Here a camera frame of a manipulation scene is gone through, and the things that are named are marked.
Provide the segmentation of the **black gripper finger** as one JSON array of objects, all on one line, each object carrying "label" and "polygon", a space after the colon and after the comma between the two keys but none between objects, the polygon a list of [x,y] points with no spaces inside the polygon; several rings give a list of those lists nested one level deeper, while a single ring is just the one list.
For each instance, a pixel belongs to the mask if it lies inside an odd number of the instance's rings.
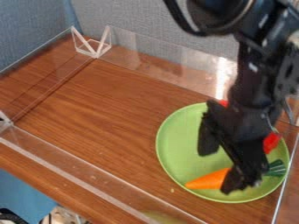
[{"label": "black gripper finger", "polygon": [[225,146],[224,151],[233,165],[225,175],[220,191],[230,194],[236,190],[260,184],[261,176],[268,172],[268,162],[261,145]]},{"label": "black gripper finger", "polygon": [[202,120],[198,128],[197,153],[200,156],[208,156],[217,152],[220,140],[216,130],[208,120]]}]

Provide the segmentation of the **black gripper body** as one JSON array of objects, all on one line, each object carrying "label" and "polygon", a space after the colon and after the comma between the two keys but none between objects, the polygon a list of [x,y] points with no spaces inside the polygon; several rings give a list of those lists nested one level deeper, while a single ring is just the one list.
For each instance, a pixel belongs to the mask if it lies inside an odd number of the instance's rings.
[{"label": "black gripper body", "polygon": [[280,112],[277,104],[260,108],[208,100],[200,122],[200,155],[216,153],[221,146],[234,164],[265,164],[264,139]]}]

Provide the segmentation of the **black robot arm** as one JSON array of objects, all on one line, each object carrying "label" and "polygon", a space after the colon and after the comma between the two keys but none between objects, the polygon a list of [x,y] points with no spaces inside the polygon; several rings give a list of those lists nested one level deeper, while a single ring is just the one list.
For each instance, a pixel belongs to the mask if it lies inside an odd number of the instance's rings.
[{"label": "black robot arm", "polygon": [[176,0],[162,2],[186,33],[230,34],[238,42],[228,104],[206,101],[197,140],[201,156],[222,149],[232,160],[220,184],[228,194],[257,185],[269,169],[264,140],[299,88],[299,9],[286,0],[185,0],[186,10]]}]

